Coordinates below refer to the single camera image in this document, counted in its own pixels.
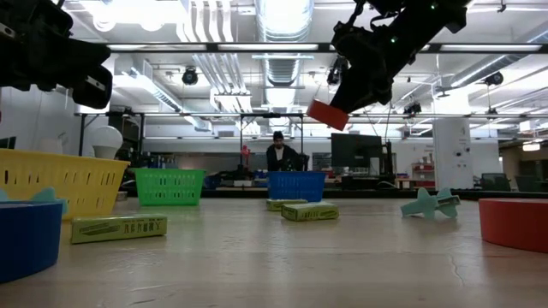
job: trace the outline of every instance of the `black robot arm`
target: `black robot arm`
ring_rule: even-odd
[[[73,89],[76,103],[104,108],[112,74],[101,63],[110,49],[70,38],[72,26],[51,0],[0,0],[0,86],[52,91],[61,85]]]
[[[354,0],[356,9],[346,23],[338,22],[331,41],[350,63],[341,76],[331,107],[345,114],[369,104],[387,104],[392,99],[394,77],[444,27],[457,33],[466,26],[468,0]],[[371,31],[355,27],[356,17],[369,3],[380,16]],[[388,26],[374,21],[392,18]]]

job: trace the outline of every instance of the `green basket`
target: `green basket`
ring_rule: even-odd
[[[204,170],[133,169],[141,205],[198,205]]]

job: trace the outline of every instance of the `teal foam shape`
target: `teal foam shape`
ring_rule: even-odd
[[[449,188],[444,188],[438,195],[431,196],[421,187],[417,192],[417,199],[401,207],[402,216],[422,214],[427,219],[434,219],[436,210],[450,218],[458,216],[456,206],[461,203],[458,196],[453,196]]]
[[[21,200],[12,200],[8,198],[8,194],[0,188],[0,202],[8,201],[21,201]],[[30,200],[36,202],[61,202],[63,203],[63,214],[67,212],[67,200],[63,198],[55,198],[55,189],[53,187],[47,187],[42,189],[41,192],[36,193]]]

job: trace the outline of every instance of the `white lamp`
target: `white lamp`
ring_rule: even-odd
[[[98,127],[90,133],[90,144],[96,158],[114,159],[122,142],[122,134],[111,126]]]

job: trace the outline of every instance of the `person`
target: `person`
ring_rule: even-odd
[[[268,171],[286,171],[287,162],[298,156],[295,150],[283,143],[283,133],[274,132],[274,144],[266,150]]]

